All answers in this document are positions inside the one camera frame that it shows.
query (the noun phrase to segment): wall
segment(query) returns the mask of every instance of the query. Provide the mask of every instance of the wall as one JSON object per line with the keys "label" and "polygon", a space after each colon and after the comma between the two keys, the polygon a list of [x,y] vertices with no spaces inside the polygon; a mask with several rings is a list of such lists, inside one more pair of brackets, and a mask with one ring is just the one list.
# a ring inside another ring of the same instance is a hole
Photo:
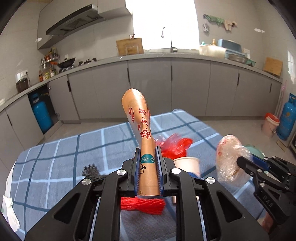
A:
{"label": "wall", "polygon": [[[197,12],[200,43],[210,44],[212,39],[228,39],[239,43],[242,48],[251,51],[251,59],[256,61],[256,67],[263,68],[262,33],[254,29],[261,29],[260,19],[252,0],[194,0]],[[203,18],[204,14],[224,18],[237,22],[237,28],[232,32],[226,31],[224,25],[209,23]],[[210,32],[204,33],[202,25],[207,23]]]}
{"label": "wall", "polygon": [[28,70],[31,84],[38,82],[39,63],[36,36],[44,2],[25,2],[12,16],[0,35],[0,99],[17,94],[15,74]]}
{"label": "wall", "polygon": [[281,77],[287,81],[283,103],[296,94],[296,40],[278,11],[267,0],[254,0],[263,33],[264,56],[283,61]]}
{"label": "wall", "polygon": [[133,33],[133,17],[125,16],[94,24],[73,33],[58,42],[55,47],[60,55],[60,60],[66,54],[69,58],[79,61],[117,56],[116,40],[129,38]]}

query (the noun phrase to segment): plastic wrap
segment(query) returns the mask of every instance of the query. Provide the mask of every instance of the plastic wrap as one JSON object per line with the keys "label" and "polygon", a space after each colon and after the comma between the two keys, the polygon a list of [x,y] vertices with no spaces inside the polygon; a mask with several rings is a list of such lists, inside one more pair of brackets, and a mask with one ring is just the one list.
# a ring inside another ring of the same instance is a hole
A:
{"label": "plastic wrap", "polygon": [[252,161],[250,151],[242,146],[235,136],[224,136],[218,143],[216,155],[219,182],[227,182],[236,187],[241,187],[247,183],[250,176],[237,165],[237,158],[240,156]]}
{"label": "plastic wrap", "polygon": [[182,138],[178,134],[173,134],[167,139],[160,135],[155,142],[156,145],[160,146],[163,157],[174,160],[187,156],[186,150],[190,147],[193,140],[190,138]]}

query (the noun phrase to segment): black tassel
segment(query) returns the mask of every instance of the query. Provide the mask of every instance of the black tassel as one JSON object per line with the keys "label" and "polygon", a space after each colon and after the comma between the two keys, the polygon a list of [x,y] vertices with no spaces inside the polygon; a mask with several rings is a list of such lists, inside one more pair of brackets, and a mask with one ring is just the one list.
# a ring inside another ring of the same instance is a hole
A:
{"label": "black tassel", "polygon": [[82,175],[86,178],[92,179],[93,181],[97,181],[105,178],[107,175],[100,175],[98,168],[92,164],[88,167],[84,167],[82,171]]}

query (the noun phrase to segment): floor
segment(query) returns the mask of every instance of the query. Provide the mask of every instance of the floor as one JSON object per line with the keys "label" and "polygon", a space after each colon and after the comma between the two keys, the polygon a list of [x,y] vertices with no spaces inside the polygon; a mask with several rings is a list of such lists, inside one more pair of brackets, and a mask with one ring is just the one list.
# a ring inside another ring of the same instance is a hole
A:
{"label": "floor", "polygon": [[[274,155],[296,165],[296,159],[293,153],[289,149],[284,152],[277,145],[276,141],[279,140],[279,138],[276,134],[272,138],[268,138],[261,132],[263,120],[205,120],[204,122],[214,128],[222,136],[232,134],[236,136],[243,145],[254,145],[267,157]],[[117,124],[119,124],[119,122],[63,124],[47,142]]]}

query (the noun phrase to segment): screw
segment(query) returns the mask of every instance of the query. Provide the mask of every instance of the screw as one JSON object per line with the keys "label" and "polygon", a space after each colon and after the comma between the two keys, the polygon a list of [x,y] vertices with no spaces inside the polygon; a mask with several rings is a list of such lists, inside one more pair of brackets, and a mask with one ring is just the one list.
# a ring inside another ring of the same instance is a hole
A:
{"label": "screw", "polygon": [[126,170],[120,169],[117,171],[117,175],[119,175],[119,176],[123,176],[125,174],[126,174]]}
{"label": "screw", "polygon": [[175,167],[175,168],[172,169],[172,173],[173,174],[180,174],[181,173],[181,169]]}
{"label": "screw", "polygon": [[88,185],[88,184],[90,184],[91,183],[91,180],[89,179],[89,178],[86,178],[86,179],[83,179],[82,180],[82,184],[83,185]]}
{"label": "screw", "polygon": [[213,184],[213,183],[215,183],[215,179],[214,178],[212,178],[212,177],[208,177],[207,179],[206,179],[206,181],[207,181],[207,183],[209,183],[209,184]]}

